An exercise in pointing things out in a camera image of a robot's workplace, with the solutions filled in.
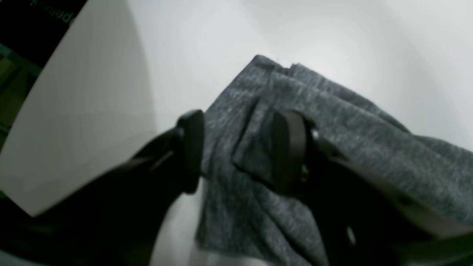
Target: heathered gray cloth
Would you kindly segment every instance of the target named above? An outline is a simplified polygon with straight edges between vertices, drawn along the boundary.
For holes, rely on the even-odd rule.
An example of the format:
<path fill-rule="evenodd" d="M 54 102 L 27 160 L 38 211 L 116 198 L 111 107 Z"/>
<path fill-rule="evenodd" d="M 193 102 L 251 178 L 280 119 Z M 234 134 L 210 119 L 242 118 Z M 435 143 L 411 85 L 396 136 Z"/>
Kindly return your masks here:
<path fill-rule="evenodd" d="M 277 265 L 328 265 L 307 207 L 259 182 L 272 182 L 271 122 L 282 109 L 312 118 L 350 160 L 473 225 L 471 152 L 411 134 L 369 100 L 302 65 L 284 69 L 256 56 L 206 112 L 202 170 L 210 182 L 201 247 Z"/>

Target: gray fabric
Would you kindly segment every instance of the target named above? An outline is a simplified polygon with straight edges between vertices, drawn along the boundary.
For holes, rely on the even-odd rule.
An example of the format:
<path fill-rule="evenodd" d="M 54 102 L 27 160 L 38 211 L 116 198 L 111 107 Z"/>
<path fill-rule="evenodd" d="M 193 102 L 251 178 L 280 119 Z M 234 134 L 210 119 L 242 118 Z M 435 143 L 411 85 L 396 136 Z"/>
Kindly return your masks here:
<path fill-rule="evenodd" d="M 304 113 L 350 160 L 473 225 L 471 152 L 411 134 L 367 99 L 302 65 L 284 69 L 257 56 L 206 112 L 202 170 L 210 182 L 201 247 L 278 265 L 328 265 L 307 207 L 258 181 L 272 182 L 270 128 L 281 109 Z"/>

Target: white backdrop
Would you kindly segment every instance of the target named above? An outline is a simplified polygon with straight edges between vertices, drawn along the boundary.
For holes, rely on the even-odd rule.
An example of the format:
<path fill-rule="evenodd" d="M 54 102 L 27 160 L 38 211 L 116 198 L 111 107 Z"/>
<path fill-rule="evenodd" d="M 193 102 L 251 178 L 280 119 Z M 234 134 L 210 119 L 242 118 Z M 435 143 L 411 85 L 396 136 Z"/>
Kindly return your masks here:
<path fill-rule="evenodd" d="M 34 215 L 206 109 L 256 54 L 299 62 L 416 134 L 473 150 L 467 0 L 88 0 L 0 154 L 0 187 Z M 263 265 L 198 250 L 202 184 L 170 210 L 153 265 Z"/>

